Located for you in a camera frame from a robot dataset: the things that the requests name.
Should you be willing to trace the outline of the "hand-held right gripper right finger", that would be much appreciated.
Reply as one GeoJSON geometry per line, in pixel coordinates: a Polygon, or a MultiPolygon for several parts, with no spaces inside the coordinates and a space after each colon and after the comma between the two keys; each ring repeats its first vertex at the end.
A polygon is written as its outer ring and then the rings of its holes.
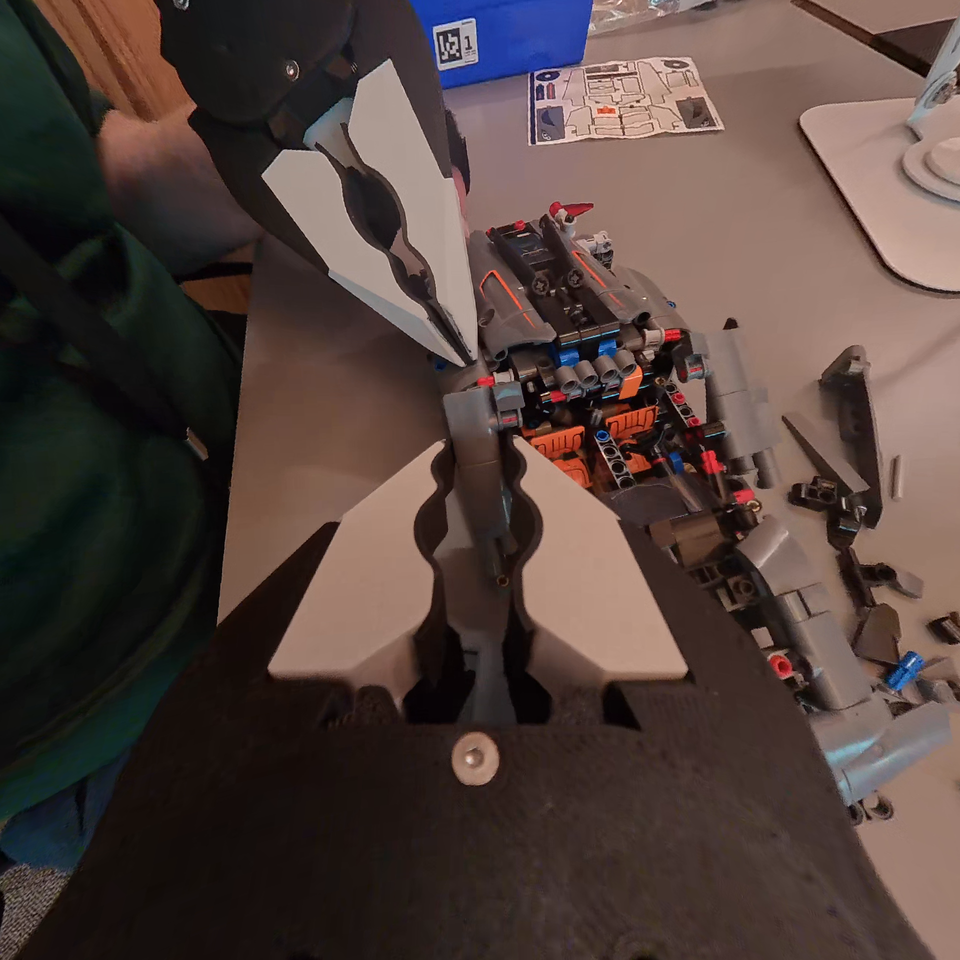
{"type": "Polygon", "coordinates": [[[512,443],[535,519],[519,570],[533,633],[527,672],[548,692],[684,678],[687,662],[617,516],[524,439],[512,443]]]}

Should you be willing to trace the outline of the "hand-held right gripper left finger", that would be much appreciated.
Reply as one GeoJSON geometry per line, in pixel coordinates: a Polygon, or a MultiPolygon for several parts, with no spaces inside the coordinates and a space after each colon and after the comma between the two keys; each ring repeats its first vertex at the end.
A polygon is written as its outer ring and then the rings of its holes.
{"type": "Polygon", "coordinates": [[[345,513],[269,664],[274,678],[407,694],[437,684],[448,645],[442,573],[454,460],[438,441],[345,513]]]}

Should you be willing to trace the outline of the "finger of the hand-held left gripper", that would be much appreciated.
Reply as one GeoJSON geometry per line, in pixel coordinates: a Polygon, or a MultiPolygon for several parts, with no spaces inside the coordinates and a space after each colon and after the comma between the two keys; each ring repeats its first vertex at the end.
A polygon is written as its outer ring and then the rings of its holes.
{"type": "Polygon", "coordinates": [[[402,288],[387,250],[365,238],[347,206],[344,169],[316,150],[282,150],[262,174],[326,267],[330,279],[429,352],[465,364],[402,288]]]}
{"type": "Polygon", "coordinates": [[[303,145],[324,151],[342,167],[378,175],[393,198],[403,239],[427,271],[427,299],[388,291],[358,252],[336,266],[323,252],[329,276],[395,327],[458,366],[477,359],[477,316],[464,220],[452,176],[441,171],[394,62],[387,58],[306,127],[303,145]]]}

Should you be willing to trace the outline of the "grey lego car model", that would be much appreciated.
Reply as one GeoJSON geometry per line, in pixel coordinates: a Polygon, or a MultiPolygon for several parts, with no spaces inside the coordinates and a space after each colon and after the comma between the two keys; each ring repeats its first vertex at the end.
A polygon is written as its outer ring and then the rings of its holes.
{"type": "Polygon", "coordinates": [[[648,534],[742,626],[810,721],[856,824],[889,819],[879,789],[951,740],[948,707],[894,714],[858,660],[822,582],[757,490],[778,483],[766,391],[734,318],[691,332],[646,276],[615,272],[605,232],[576,238],[591,203],[469,235],[478,360],[438,359],[466,521],[508,586],[520,545],[499,445],[522,439],[648,534]]]}

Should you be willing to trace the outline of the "person's left forearm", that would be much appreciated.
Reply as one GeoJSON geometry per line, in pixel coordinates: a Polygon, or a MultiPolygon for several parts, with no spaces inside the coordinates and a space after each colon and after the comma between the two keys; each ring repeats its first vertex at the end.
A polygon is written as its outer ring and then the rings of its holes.
{"type": "Polygon", "coordinates": [[[117,221],[177,276],[257,243],[265,234],[236,202],[188,119],[188,101],[152,122],[113,109],[97,154],[117,221]]]}

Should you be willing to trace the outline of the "lego sticker sheet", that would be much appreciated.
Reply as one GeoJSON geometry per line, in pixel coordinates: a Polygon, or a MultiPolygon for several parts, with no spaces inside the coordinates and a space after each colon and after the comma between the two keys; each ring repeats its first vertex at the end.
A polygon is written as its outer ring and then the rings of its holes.
{"type": "Polygon", "coordinates": [[[529,74],[532,146],[724,129],[689,56],[608,60],[529,74]]]}

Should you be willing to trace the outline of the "pile of small lego pieces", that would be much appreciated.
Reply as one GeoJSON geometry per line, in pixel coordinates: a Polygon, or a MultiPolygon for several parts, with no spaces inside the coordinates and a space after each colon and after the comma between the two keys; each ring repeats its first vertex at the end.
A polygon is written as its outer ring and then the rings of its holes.
{"type": "Polygon", "coordinates": [[[904,714],[912,706],[935,702],[958,711],[958,672],[948,656],[926,660],[918,678],[899,692],[884,685],[884,678],[906,654],[901,647],[903,630],[897,610],[878,600],[876,590],[886,588],[913,600],[923,598],[923,580],[901,566],[858,558],[855,541],[863,527],[862,508],[853,500],[837,494],[836,486],[821,476],[791,486],[789,502],[819,513],[825,518],[826,539],[834,550],[839,573],[857,616],[849,642],[858,661],[870,666],[869,672],[891,695],[894,714],[904,714]]]}

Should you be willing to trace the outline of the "dark grey lego panel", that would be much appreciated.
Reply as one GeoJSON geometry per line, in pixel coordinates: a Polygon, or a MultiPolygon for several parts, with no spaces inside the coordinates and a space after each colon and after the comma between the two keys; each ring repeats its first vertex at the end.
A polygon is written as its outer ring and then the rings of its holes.
{"type": "Polygon", "coordinates": [[[845,348],[822,372],[819,388],[835,413],[836,436],[799,412],[781,420],[818,475],[861,507],[862,523],[873,530],[883,512],[883,460],[870,372],[861,344],[845,348]]]}

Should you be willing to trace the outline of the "blue plastic bin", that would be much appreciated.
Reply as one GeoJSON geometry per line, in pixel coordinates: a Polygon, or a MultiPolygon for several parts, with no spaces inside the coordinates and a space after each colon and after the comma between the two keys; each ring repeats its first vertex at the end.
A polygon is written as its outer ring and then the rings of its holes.
{"type": "Polygon", "coordinates": [[[473,83],[578,64],[591,1],[416,1],[414,8],[450,83],[473,83]]]}

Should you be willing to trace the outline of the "clear plastic bag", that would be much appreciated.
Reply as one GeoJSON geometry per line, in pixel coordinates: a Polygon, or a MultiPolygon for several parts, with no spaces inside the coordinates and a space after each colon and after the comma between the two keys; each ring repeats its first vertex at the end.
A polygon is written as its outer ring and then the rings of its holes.
{"type": "Polygon", "coordinates": [[[590,37],[639,27],[689,11],[714,9],[719,1],[593,1],[587,27],[590,37]]]}

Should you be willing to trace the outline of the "white stand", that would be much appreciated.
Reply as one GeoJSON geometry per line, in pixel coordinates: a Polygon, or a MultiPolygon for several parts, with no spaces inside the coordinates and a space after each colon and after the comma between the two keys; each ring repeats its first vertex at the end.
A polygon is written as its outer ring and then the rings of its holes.
{"type": "Polygon", "coordinates": [[[883,263],[924,289],[959,291],[959,20],[915,101],[828,103],[798,120],[883,263]]]}

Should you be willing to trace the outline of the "wooden post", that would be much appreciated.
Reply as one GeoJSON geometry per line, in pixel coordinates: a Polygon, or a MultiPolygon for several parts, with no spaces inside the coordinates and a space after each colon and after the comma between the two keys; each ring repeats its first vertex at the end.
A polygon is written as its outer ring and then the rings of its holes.
{"type": "Polygon", "coordinates": [[[90,85],[123,114],[155,121],[190,105],[161,52],[153,1],[37,1],[90,85]]]}

